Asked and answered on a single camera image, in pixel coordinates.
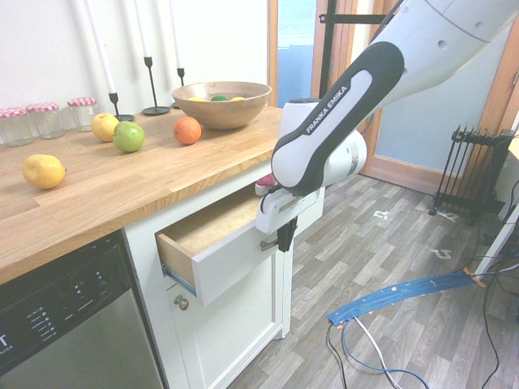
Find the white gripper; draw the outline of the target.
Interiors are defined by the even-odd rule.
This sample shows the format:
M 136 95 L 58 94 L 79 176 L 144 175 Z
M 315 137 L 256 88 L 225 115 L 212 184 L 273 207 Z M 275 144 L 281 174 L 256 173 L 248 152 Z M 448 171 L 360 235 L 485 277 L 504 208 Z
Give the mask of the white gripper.
M 266 194 L 259 202 L 255 227 L 265 234 L 277 231 L 277 244 L 281 252 L 290 250 L 302 212 L 317 203 L 323 194 L 321 188 L 306 196 L 291 194 L 286 189 L 278 189 Z

